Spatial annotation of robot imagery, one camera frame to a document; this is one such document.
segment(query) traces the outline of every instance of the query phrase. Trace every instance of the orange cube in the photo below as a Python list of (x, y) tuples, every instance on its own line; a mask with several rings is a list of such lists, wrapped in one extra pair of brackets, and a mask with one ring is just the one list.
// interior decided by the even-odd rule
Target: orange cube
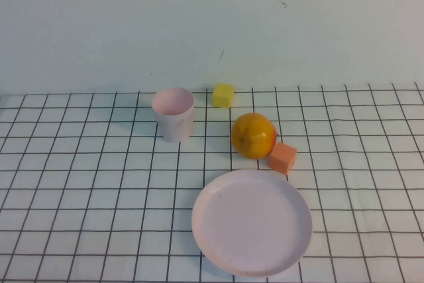
[(277, 172), (287, 175), (296, 160), (296, 154), (296, 148), (277, 142), (270, 154), (268, 165)]

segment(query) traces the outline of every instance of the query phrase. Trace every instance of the cup rim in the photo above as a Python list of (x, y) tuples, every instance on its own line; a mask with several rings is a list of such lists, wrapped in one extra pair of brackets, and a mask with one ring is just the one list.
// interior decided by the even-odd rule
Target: cup rim
[[(189, 96), (191, 98), (191, 103), (190, 105), (187, 107), (187, 109), (181, 113), (178, 114), (174, 114), (174, 115), (169, 115), (169, 114), (163, 114), (163, 112), (158, 111), (157, 107), (155, 107), (155, 100), (158, 98), (158, 96), (161, 93), (166, 93), (167, 91), (172, 91), (172, 90), (180, 90), (180, 91), (184, 91), (184, 93), (189, 93)], [(175, 116), (179, 116), (179, 115), (183, 115), (185, 113), (187, 113), (192, 107), (194, 106), (194, 95), (192, 94), (192, 92), (190, 92), (188, 89), (184, 89), (183, 87), (167, 87), (166, 89), (162, 89), (158, 92), (156, 92), (154, 94), (153, 100), (152, 100), (152, 109), (156, 114), (159, 114), (161, 116), (166, 116), (166, 117), (175, 117)]]

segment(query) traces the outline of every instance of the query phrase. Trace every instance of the cube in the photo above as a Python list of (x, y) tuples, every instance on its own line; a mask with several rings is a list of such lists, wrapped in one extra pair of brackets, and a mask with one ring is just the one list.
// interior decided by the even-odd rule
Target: cube
[(296, 154), (296, 148), (277, 142), (271, 151), (268, 165), (277, 172), (287, 175), (296, 160)]
[(213, 106), (229, 109), (234, 97), (234, 87), (231, 84), (218, 83), (213, 91)]

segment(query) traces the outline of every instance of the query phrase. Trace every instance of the orange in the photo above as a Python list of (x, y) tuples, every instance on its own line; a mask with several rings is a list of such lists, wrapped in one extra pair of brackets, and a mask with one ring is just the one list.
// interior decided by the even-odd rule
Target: orange
[(247, 158), (265, 157), (271, 153), (276, 141), (276, 128), (261, 114), (244, 114), (234, 122), (231, 142), (237, 152)]

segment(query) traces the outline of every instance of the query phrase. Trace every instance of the plastic cup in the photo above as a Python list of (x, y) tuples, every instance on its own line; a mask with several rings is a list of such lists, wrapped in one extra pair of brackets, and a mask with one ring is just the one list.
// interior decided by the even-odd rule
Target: plastic cup
[(159, 131), (168, 142), (182, 142), (193, 130), (194, 96), (181, 87), (156, 93), (152, 102)]

